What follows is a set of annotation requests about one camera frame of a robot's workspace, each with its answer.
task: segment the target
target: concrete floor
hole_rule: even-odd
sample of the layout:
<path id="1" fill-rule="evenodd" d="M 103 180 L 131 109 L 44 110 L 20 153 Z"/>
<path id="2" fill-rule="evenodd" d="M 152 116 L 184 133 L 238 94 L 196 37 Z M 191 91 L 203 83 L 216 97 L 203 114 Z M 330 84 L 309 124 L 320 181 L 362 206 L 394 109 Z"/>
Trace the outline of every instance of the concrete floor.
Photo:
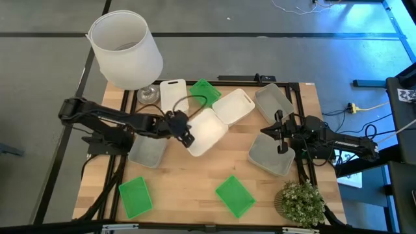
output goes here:
<path id="1" fill-rule="evenodd" d="M 308 1 L 275 2 L 287 10 L 311 8 Z M 0 33 L 86 32 L 104 4 L 105 0 L 0 0 Z M 399 0 L 389 0 L 389 4 L 394 5 L 393 13 L 416 51 L 413 22 L 403 14 Z M 379 3 L 341 3 L 320 14 L 303 16 L 274 8 L 269 0 L 112 0 L 110 7 L 110 11 L 127 9 L 142 14 L 154 33 L 394 32 Z M 279 81 L 313 82 L 324 112 L 344 108 L 348 102 L 371 107 L 387 101 L 383 89 L 352 88 L 350 83 L 353 79 L 385 79 L 411 64 L 400 41 L 391 39 L 156 38 L 156 43 L 164 58 L 161 79 L 213 80 L 218 75 L 262 73 L 275 75 Z M 88 50 L 85 38 L 0 37 L 0 142 L 25 150 L 23 157 L 0 155 L 0 226 L 31 221 L 62 131 L 57 112 L 62 100 L 75 93 Z M 105 84 L 94 62 L 84 96 L 100 102 Z M 348 115 L 341 130 L 360 129 L 365 122 L 390 112 L 386 105 Z M 341 120 L 326 118 L 333 128 Z M 391 130 L 393 121 L 386 118 L 377 127 Z M 71 135 L 46 222 L 71 218 L 87 149 L 83 135 L 77 131 Z M 380 147 L 395 142 L 392 138 Z M 381 178 L 379 168 L 370 174 L 372 179 Z M 369 220 L 364 212 L 379 213 L 380 207 L 347 201 L 354 189 L 341 190 L 350 190 L 343 194 L 348 223 L 385 229 L 383 217 Z"/>

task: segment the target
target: lamp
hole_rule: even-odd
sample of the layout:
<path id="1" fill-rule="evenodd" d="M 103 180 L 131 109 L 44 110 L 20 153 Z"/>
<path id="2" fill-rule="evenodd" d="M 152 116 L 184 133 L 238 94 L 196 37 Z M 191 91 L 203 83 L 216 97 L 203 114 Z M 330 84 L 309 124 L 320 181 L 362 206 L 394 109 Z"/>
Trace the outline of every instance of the lamp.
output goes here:
<path id="1" fill-rule="evenodd" d="M 144 18 L 129 10 L 117 10 L 98 18 L 86 37 L 96 54 L 100 72 L 116 87 L 137 90 L 139 102 L 154 103 L 163 59 Z"/>

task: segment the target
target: gray plastic bin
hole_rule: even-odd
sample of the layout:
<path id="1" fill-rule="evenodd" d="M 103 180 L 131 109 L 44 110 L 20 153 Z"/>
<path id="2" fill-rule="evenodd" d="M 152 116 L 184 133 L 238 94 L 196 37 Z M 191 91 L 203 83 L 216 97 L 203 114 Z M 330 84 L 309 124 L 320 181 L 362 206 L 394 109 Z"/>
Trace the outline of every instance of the gray plastic bin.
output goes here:
<path id="1" fill-rule="evenodd" d="M 284 118 L 294 111 L 292 103 L 275 84 L 268 84 L 258 90 L 254 95 L 254 103 L 270 125 L 276 122 L 276 111 L 282 110 Z"/>
<path id="2" fill-rule="evenodd" d="M 129 160 L 147 166 L 157 168 L 161 163 L 167 139 L 153 139 L 136 135 L 135 142 L 129 152 Z"/>
<path id="3" fill-rule="evenodd" d="M 291 168 L 295 152 L 292 148 L 284 154 L 278 154 L 279 141 L 260 133 L 254 140 L 248 160 L 275 176 L 286 176 Z"/>

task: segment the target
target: green plastic bin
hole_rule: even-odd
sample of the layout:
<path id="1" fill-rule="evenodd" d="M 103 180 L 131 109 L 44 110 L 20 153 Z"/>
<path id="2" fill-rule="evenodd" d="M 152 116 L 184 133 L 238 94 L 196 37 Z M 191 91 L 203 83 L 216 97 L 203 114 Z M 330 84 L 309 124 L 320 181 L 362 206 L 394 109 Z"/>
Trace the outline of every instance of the green plastic bin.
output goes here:
<path id="1" fill-rule="evenodd" d="M 142 176 L 120 185 L 118 190 L 128 218 L 134 218 L 153 209 L 149 191 Z"/>
<path id="2" fill-rule="evenodd" d="M 237 218 L 255 204 L 253 196 L 234 175 L 226 179 L 215 192 Z"/>
<path id="3" fill-rule="evenodd" d="M 214 102 L 216 102 L 220 97 L 221 93 L 218 91 L 214 86 L 212 86 L 208 81 L 205 79 L 200 79 L 197 83 L 192 85 L 192 87 L 189 89 L 189 92 L 192 95 L 201 95 L 205 96 L 207 100 L 207 107 L 211 107 Z M 194 97 L 197 99 L 201 105 L 205 103 L 205 98 L 202 97 Z"/>

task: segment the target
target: wooden tabletop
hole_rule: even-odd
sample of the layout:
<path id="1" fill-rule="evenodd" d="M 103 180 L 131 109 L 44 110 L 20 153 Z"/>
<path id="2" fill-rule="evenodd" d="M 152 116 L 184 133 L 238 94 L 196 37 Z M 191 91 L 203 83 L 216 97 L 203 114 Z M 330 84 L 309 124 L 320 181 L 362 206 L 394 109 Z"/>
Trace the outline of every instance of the wooden tabletop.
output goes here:
<path id="1" fill-rule="evenodd" d="M 222 97 L 236 88 L 241 88 L 252 99 L 255 91 L 259 89 L 252 86 L 217 86 L 216 88 L 222 93 Z M 109 83 L 102 105 L 120 109 L 123 92 Z M 322 118 L 315 85 L 300 83 L 300 93 L 305 115 Z M 291 95 L 296 113 L 298 112 L 296 96 L 294 92 Z M 132 97 L 133 94 L 130 92 L 127 110 L 130 109 Z M 189 105 L 189 113 L 199 107 L 191 99 Z M 146 108 L 142 112 L 157 113 L 153 107 Z M 248 150 L 259 130 L 267 126 L 260 112 L 254 109 L 247 117 L 230 127 L 228 133 L 201 157 L 193 157 L 180 142 L 171 138 L 158 169 L 146 168 L 127 161 L 123 182 L 143 176 L 149 189 L 153 209 L 136 218 L 127 219 L 120 200 L 116 220 L 175 224 L 294 225 L 275 211 L 273 200 L 285 181 L 298 181 L 296 163 L 293 162 L 288 175 L 276 177 L 247 160 Z M 87 164 L 73 213 L 74 218 L 83 215 L 102 191 L 108 161 L 109 156 L 102 155 Z M 319 191 L 328 207 L 339 220 L 346 222 L 333 168 L 325 164 L 316 166 L 315 171 Z M 215 189 L 230 175 L 240 179 L 257 201 L 239 219 L 233 216 L 215 193 Z M 106 217 L 109 216 L 111 201 L 112 193 L 107 200 Z"/>

